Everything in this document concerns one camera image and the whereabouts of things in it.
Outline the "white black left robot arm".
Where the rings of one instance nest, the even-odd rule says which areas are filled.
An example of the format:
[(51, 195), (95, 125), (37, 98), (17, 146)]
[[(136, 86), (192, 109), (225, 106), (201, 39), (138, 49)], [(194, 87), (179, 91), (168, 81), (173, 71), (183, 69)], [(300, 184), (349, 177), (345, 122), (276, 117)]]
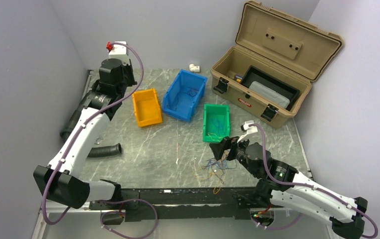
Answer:
[(99, 68), (99, 79), (82, 98), (69, 122), (60, 132), (64, 145), (46, 166), (37, 166), (34, 180), (43, 200), (51, 200), (78, 209), (86, 202), (102, 200), (109, 209), (122, 202), (121, 186), (109, 180), (80, 180), (84, 163), (97, 150), (106, 156), (120, 153), (120, 145), (95, 147), (120, 107), (105, 107), (125, 96), (127, 87), (136, 85), (131, 62), (106, 59)]

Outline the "white pipe elbow fitting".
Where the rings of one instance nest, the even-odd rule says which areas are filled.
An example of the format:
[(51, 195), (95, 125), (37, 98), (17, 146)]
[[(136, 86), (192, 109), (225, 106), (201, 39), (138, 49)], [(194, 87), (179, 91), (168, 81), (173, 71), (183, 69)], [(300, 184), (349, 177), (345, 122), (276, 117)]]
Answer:
[(190, 64), (189, 70), (190, 70), (190, 72), (193, 72), (193, 73), (200, 73), (200, 66), (195, 65), (195, 64)]

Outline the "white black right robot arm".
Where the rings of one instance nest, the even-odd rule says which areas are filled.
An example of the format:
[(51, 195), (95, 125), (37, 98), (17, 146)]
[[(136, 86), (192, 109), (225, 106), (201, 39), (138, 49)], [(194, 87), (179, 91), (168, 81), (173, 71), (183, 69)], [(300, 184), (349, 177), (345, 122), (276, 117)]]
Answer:
[(210, 143), (209, 147), (216, 160), (222, 159), (227, 152), (227, 161), (236, 160), (258, 179), (252, 193), (239, 195), (251, 208), (286, 207), (323, 222), (342, 238), (359, 239), (363, 236), (366, 199), (331, 192), (296, 168), (272, 158), (259, 143), (237, 140), (237, 137), (225, 137), (221, 142)]

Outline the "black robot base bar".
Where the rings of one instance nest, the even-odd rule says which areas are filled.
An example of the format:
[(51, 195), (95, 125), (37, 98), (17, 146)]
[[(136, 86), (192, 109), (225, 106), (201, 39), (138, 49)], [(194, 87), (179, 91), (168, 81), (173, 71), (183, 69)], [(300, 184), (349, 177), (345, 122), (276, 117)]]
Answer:
[(91, 210), (121, 211), (126, 222), (153, 219), (234, 218), (249, 220), (251, 213), (271, 205), (258, 187), (120, 188), (108, 202), (93, 199)]

